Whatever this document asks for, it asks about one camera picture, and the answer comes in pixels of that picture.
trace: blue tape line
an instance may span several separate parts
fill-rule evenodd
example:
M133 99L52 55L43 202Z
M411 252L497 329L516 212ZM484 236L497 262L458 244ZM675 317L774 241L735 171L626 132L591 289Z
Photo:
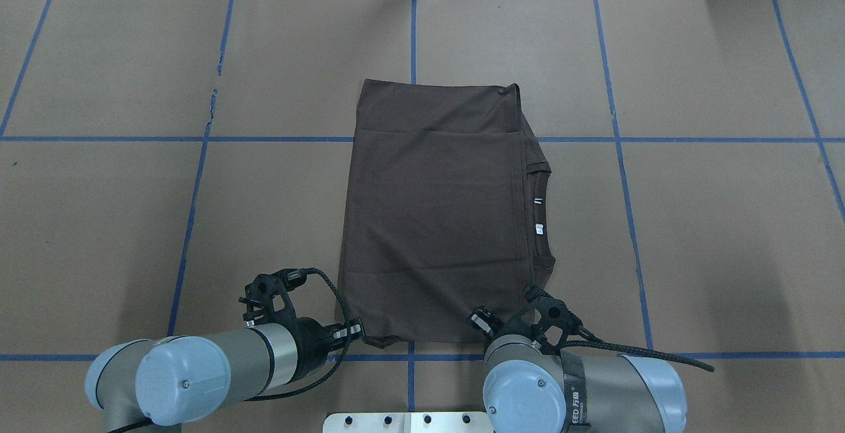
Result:
M20 91L21 84L24 83L24 75L26 75L26 69L30 66L30 60L32 58L32 52L36 50L36 42L38 42L38 36L42 33L42 27L44 26L44 21L48 17L48 11L50 10L50 4L52 0L46 0L44 3L44 9L42 9L42 15L38 19L38 25L36 25L36 31L32 34L32 40L30 41L30 48L27 49L26 55L24 56L24 63L20 66L20 72L18 72L18 79L15 81L15 87L12 88L12 95L9 97L9 105L6 106L6 112L3 114L3 122L0 123L0 136L6 132L6 126L9 124L9 118L12 116L12 110L15 108L15 101L18 99L18 91Z
M604 43L604 30L601 25L601 9L598 0L592 0L595 8L595 25L598 27L598 43L601 48L601 63L604 66L604 81L607 85L607 102L610 105L610 114L613 117L613 138L616 143L616 159L619 162L619 176L622 178L622 195L625 198L625 214L628 217L628 234L631 244L634 247L634 262L636 262L637 283L640 285L640 310L642 310L642 324L646 335L646 346L654 349L652 340L652 322L648 317L648 301L646 300L646 283L642 277L642 262L640 262L640 244L636 239L636 226L634 225L634 211L631 209L630 192L628 191L628 174L625 172L625 156L622 153L622 136L619 133L619 120L616 117L616 103L613 99L613 85L610 83L610 66L607 63L607 48Z
M699 360L741 360L742 358L845 358L845 352L685 352L684 357L699 358Z
M226 9L226 24L223 24L223 39L220 39L220 60L217 62L217 76L223 73L223 57L226 55L226 42L229 39L229 24L232 23L232 9L235 7L235 0L229 0L229 7Z
M598 43L601 48L601 64L604 66L604 85L607 87L607 104L610 105L610 114L616 117L616 101L613 98L613 87L610 85L610 66L607 64L607 48L604 46L604 29L601 25L601 9L598 0L592 0L592 7L595 9L595 24L598 27Z
M484 354L417 354L417 362L477 362Z
M351 136L211 136L214 142L351 143Z
M337 355L329 355L329 360L337 360ZM347 354L344 362L407 362L408 354Z
M836 183L836 177L833 175L833 168L830 167L830 159L827 157L827 151L825 150L825 144L821 139L821 132L819 131L819 126L815 122L815 114L813 114L812 106L809 105L809 97L807 96L807 91L805 87L803 87L803 79L801 79L801 72L797 68L797 63L795 63L795 56L792 51L792 46L790 45L790 37L787 36L787 30L784 26L784 18L781 16L781 8L778 5L778 0L772 0L772 5L775 9L775 17L778 18L778 27L781 30L781 37L784 39L784 48L787 51L787 56L790 58L790 65L793 68L793 74L795 75L795 81L797 83L797 89L801 93L801 99L803 100L803 107L807 110L807 117L809 117L809 123L813 127L813 135L815 135L815 140L819 145L819 153L821 153L821 160L824 162L825 170L827 171L827 180L830 181L830 187L833 189L833 195L836 198L836 204L839 206L839 216L842 217L842 222L845 222L845 204L842 203L842 194L839 192L839 184Z
M211 111L214 111L214 96L211 96ZM208 123L205 124L205 136L203 136L203 148L199 151L199 165L197 166L197 175L193 180L193 193L191 195L191 207L187 212L187 228L185 229L185 240L182 242L182 257L179 259L179 273L176 277L176 287L173 290L173 304L170 309L170 321L167 323L167 336L172 336L176 330L176 318L179 313L179 300L182 297L182 283L185 281L185 267L187 265L187 246L191 242L191 235L193 234L193 219L197 213L197 195L199 193L199 182L203 177L203 169L205 169L205 154L208 153L208 137L211 132L211 123L214 120L212 116Z
M417 84L417 0L411 0L411 84Z
M203 136L0 136L0 141L24 142L201 142ZM541 143L615 143L606 136L546 136ZM622 136L624 143L749 143L815 144L816 138L674 138ZM210 142L351 143L353 136L209 136ZM845 138L822 138L826 143L845 143Z
M0 354L3 362L93 362L96 354Z
M619 138L624 143L772 143L797 144L815 143L814 138L663 138L626 136Z
M217 63L218 76L223 70L223 58L226 57L226 39L229 36L230 23L232 23L232 9L234 9L234 6L235 0L229 0L229 6L226 8L226 23L223 24L223 36L220 37L220 60ZM203 169L205 169L205 156L208 153L209 139L211 138L211 124L214 123L215 108L217 108L217 88L211 91L211 102L209 102L209 120L208 123L205 124L203 147L199 151L197 175L193 180L191 207L187 212L187 228L185 228L185 240L182 242L182 256L179 259L179 271L176 277L176 286L175 289L173 289L173 304L170 310L170 321L167 323L167 336L172 336L176 331L176 319L179 314L179 300L182 297L182 285L185 281L185 267L187 267L187 247L190 245L191 235L193 234L193 220L197 213L199 183L202 181Z
M592 137L592 136L547 136L537 138L541 143L612 143L614 138Z
M3 136L0 141L50 142L199 142L202 136Z
M417 408L414 400L414 357L416 354L416 344L411 341L408 343L408 411L413 412Z

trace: black cable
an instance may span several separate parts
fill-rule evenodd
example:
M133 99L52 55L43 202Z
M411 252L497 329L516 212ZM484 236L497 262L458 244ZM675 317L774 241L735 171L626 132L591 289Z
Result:
M304 274L317 273L318 275L320 275L321 279L323 279L323 281L325 281L325 284L329 286L329 289L331 289L332 293L335 295L337 303L341 305L341 313L343 313L343 325L347 328L347 342L343 344L343 350L341 351L341 354L338 354L338 356L335 360L334 366L332 366L331 369L328 372L326 372L324 376L322 376L319 379L317 379L316 381L312 382L310 385L307 385L307 387L298 388L294 391L285 391L284 393L277 393L277 394L274 394L274 395L262 395L260 397L252 397L252 398L248 398L246 400L247 402L261 402L263 400L278 400L279 398L288 398L288 397L293 397L294 395L299 395L300 393L305 393L306 391L309 391L312 388L317 387L317 385L320 385L321 383L327 381L330 376L334 375L334 373L337 371L337 368L341 366L341 363L343 362L344 358L347 357L347 351L349 350L349 344L351 344L351 342L352 342L351 339L353 338L353 337L351 337L351 326L349 325L349 309L347 308L347 301L344 300L341 292L337 290L335 283L332 283L331 280L329 279L329 276L326 275L325 273L323 273L323 271L320 271L317 268L305 268L305 269L302 269L301 271Z
M615 352L625 352L625 354L639 355L640 357L658 358L659 360L666 360L668 362L687 364L687 366L698 367L699 369L704 369L708 372L716 370L713 368L713 366L705 364L704 362L701 362L699 360L695 360L694 358L681 357L680 355L667 354L666 352L660 352L652 349L636 348L634 346L625 346L622 344L597 343L594 341L566 341L562 344L558 344L558 347L612 350Z
M145 426L150 426L151 424L153 424L153 420L144 418L144 420L139 421L138 423L127 424L126 426L121 426L117 430L111 430L108 433L126 433L126 431L138 430L139 428L144 428Z
M579 336L583 337L584 339L595 342L595 343L603 343L604 342L603 340L598 339L598 337L595 336L595 334L591 333L591 331L588 331L588 328L583 327L583 325L578 328L578 334L579 334Z

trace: black tape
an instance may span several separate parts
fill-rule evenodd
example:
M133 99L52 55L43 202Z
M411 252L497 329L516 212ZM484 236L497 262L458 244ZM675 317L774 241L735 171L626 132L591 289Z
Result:
M564 433L589 431L584 363L577 355L564 350L560 352L560 361L564 368L564 396L568 409L566 423L562 431Z

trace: metal mounting plate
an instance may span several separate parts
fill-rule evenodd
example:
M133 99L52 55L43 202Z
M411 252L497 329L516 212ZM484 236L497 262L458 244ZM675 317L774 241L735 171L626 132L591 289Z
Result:
M390 424L384 423L386 417ZM323 422L323 433L492 433L492 425L486 412L332 414Z

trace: wrinkled fabric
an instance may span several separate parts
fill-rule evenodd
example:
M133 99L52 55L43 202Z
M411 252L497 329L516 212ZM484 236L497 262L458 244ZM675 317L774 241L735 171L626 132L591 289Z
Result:
M365 342L482 342L465 324L474 307L519 310L555 264L549 174L516 84L366 81L340 273Z

